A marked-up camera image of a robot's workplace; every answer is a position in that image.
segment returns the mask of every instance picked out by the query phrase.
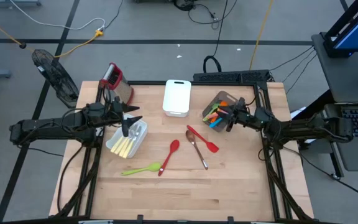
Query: black fan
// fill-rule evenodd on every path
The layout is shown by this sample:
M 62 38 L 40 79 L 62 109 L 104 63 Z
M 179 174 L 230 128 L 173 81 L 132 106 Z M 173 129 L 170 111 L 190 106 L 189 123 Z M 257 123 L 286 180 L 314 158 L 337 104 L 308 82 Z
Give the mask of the black fan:
M 67 107 L 75 108 L 79 91 L 63 66 L 46 50 L 35 50 L 31 57 L 40 73 L 55 89 L 57 98 Z

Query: wooden table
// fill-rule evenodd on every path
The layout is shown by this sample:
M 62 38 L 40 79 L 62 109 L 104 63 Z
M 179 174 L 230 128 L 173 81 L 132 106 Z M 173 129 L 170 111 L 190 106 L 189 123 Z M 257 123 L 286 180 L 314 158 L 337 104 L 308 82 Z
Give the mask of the wooden table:
M 77 108 L 94 102 L 97 86 L 98 82 L 82 83 Z M 233 216 L 235 221 L 273 221 L 266 166 L 257 157 L 262 148 L 260 133 L 241 125 L 234 125 L 230 133 L 217 133 L 201 121 L 202 111 L 220 90 L 251 102 L 254 98 L 252 87 L 192 86 L 190 112 L 186 118 L 165 116 L 162 110 L 165 86 L 133 87 L 135 96 L 132 105 L 140 106 L 140 109 L 131 114 L 143 115 L 149 126 L 148 134 L 132 159 L 112 154 L 103 144 L 91 218 L 133 220 L 138 214 L 143 214 L 145 220 L 224 221 Z M 289 120 L 283 84 L 268 83 L 268 92 L 274 115 L 282 121 Z M 253 113 L 255 103 L 250 110 Z M 204 170 L 194 147 L 186 140 L 187 124 L 220 147 L 217 153 L 212 153 L 197 139 L 209 165 L 208 170 Z M 111 138 L 115 130 L 107 128 L 104 142 Z M 156 172 L 141 172 L 127 177 L 120 175 L 123 170 L 145 167 L 151 162 L 163 163 L 174 139 L 180 141 L 179 150 L 171 157 L 161 177 Z M 79 142 L 68 141 L 61 171 L 79 147 Z M 289 142 L 286 147 L 298 150 L 295 142 Z M 84 151 L 75 157 L 66 171 L 62 205 L 78 186 Z M 281 150 L 281 155 L 287 188 L 301 208 L 312 217 L 301 159 L 286 150 Z M 87 194 L 87 191 L 83 194 L 82 211 Z M 50 214 L 57 213 L 56 201 L 57 188 Z M 279 202 L 284 217 L 281 199 Z

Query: red spoon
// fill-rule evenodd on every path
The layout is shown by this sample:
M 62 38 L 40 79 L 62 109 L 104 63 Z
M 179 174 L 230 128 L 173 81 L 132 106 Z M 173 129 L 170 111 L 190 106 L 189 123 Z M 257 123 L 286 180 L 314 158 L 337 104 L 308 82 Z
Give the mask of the red spoon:
M 179 141 L 173 140 L 173 142 L 171 143 L 171 146 L 170 146 L 169 154 L 168 154 L 167 158 L 165 159 L 164 164 L 162 164 L 162 167 L 160 168 L 160 171 L 158 172 L 158 176 L 161 176 L 162 172 L 164 172 L 169 158 L 171 157 L 172 153 L 174 153 L 176 150 L 178 150 L 178 148 L 179 148 Z
M 203 140 L 206 144 L 206 147 L 211 151 L 211 152 L 217 152 L 219 150 L 219 147 L 217 147 L 215 144 L 213 144 L 212 142 L 209 142 L 207 140 L 205 140 L 202 136 L 200 136 L 200 134 L 198 134 L 196 132 L 196 130 L 194 130 L 192 127 L 190 127 L 190 125 L 187 126 L 187 128 L 194 133 L 195 135 L 197 135 L 197 137 L 199 137 L 201 140 Z

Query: yellow cable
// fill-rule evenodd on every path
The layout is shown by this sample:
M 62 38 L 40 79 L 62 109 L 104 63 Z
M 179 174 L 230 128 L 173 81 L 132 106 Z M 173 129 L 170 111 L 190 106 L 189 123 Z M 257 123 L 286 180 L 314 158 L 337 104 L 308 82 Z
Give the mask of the yellow cable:
M 64 54 L 61 54 L 61 55 L 57 55 L 57 56 L 54 56 L 55 58 L 60 58 L 62 56 L 65 56 L 65 55 L 68 55 L 70 53 L 72 53 L 75 49 L 77 49 L 78 47 L 82 47 L 90 42 L 92 42 L 94 39 L 96 39 L 97 37 L 100 37 L 103 35 L 103 32 L 101 32 L 100 30 L 96 30 L 96 33 L 95 35 L 90 39 L 88 40 L 87 42 L 83 43 L 83 44 L 80 44 L 80 45 L 77 45 L 75 46 L 74 48 L 72 48 L 71 50 L 69 50 L 68 52 L 64 53 Z
M 270 3 L 268 4 L 268 9 L 267 9 L 267 11 L 266 11 L 266 15 L 265 15 L 265 17 L 264 17 L 264 21 L 262 22 L 262 27 L 260 27 L 258 39 L 256 40 L 256 44 L 255 44 L 255 48 L 254 48 L 254 53 L 252 54 L 251 63 L 249 64 L 249 70 L 252 69 L 252 62 L 254 61 L 255 53 L 256 53 L 256 50 L 257 50 L 258 45 L 259 45 L 259 40 L 260 40 L 260 37 L 262 36 L 262 32 L 264 31 L 265 23 L 266 23 L 266 20 L 267 20 L 267 18 L 268 18 L 268 16 L 269 16 L 269 13 L 270 13 L 270 10 L 271 10 L 271 8 L 272 8 L 272 5 L 273 5 L 273 0 L 270 0 Z
M 15 38 L 13 38 L 11 35 L 9 35 L 7 32 L 5 32 L 2 28 L 0 28 L 0 31 L 3 32 L 5 35 L 7 35 L 11 40 L 13 40 L 13 42 L 22 45 L 22 43 L 20 43 L 18 40 L 16 40 Z M 30 50 L 31 52 L 33 52 L 34 50 L 32 48 L 28 48 L 26 47 L 26 49 Z
M 13 40 L 13 42 L 19 44 L 19 45 L 22 45 L 22 43 L 20 43 L 18 40 L 16 40 L 15 38 L 13 38 L 11 35 L 9 35 L 7 32 L 5 32 L 2 28 L 0 28 L 0 31 L 3 32 L 5 35 L 7 35 L 11 40 Z M 64 53 L 64 54 L 61 54 L 61 55 L 57 55 L 55 56 L 55 58 L 60 58 L 64 55 L 68 55 L 70 53 L 72 53 L 75 49 L 77 49 L 78 47 L 82 47 L 90 42 L 92 42 L 94 39 L 96 39 L 97 37 L 100 37 L 103 35 L 103 32 L 100 31 L 100 30 L 96 30 L 96 33 L 95 35 L 90 39 L 88 40 L 87 42 L 83 43 L 83 44 L 80 44 L 76 47 L 74 47 L 73 49 L 69 50 L 68 52 Z M 34 49 L 30 48 L 30 47 L 26 47 L 27 50 L 31 51 L 31 52 L 34 52 Z

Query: desk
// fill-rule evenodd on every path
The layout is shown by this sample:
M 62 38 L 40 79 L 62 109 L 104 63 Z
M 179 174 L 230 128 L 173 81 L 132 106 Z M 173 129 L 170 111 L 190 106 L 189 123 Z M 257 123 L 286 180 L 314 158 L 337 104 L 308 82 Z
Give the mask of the desk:
M 77 107 L 94 102 L 97 86 L 98 82 L 82 83 Z M 266 167 L 257 157 L 262 147 L 260 133 L 239 125 L 235 125 L 230 133 L 217 133 L 201 121 L 202 111 L 220 90 L 237 98 L 243 96 L 251 102 L 254 98 L 252 87 L 192 86 L 190 112 L 186 118 L 165 116 L 162 110 L 165 86 L 133 87 L 135 96 L 132 104 L 140 106 L 140 109 L 131 114 L 144 116 L 149 126 L 148 134 L 132 159 L 111 154 L 103 144 L 91 218 L 134 220 L 137 215 L 143 214 L 145 220 L 224 221 L 228 216 L 233 216 L 235 221 L 273 221 Z M 282 120 L 290 119 L 283 84 L 268 83 L 268 92 L 275 116 Z M 255 104 L 250 106 L 250 110 L 255 110 Z M 208 170 L 204 170 L 195 149 L 186 140 L 187 124 L 220 147 L 214 154 L 197 139 L 199 149 L 209 165 Z M 106 128 L 104 142 L 114 132 L 115 128 Z M 180 141 L 179 150 L 171 157 L 161 177 L 156 172 L 141 172 L 127 177 L 120 175 L 123 170 L 144 167 L 155 161 L 162 163 L 174 139 Z M 68 141 L 62 169 L 79 147 L 80 143 Z M 295 142 L 289 142 L 287 147 L 297 150 Z M 84 151 L 73 159 L 66 171 L 62 204 L 78 186 Z M 287 189 L 312 217 L 299 156 L 284 150 L 281 156 Z M 80 214 L 84 211 L 86 196 L 87 192 L 83 194 Z M 50 214 L 57 213 L 56 204 L 57 189 Z
M 312 35 L 311 39 L 327 79 L 329 90 L 293 119 L 310 118 L 315 113 L 322 111 L 327 104 L 358 103 L 358 52 L 349 58 L 330 58 L 324 48 L 323 37 L 318 34 Z M 349 143 L 331 142 L 330 145 L 329 154 L 336 176 L 344 176 L 340 158 L 346 170 L 358 171 L 358 138 L 354 138 Z

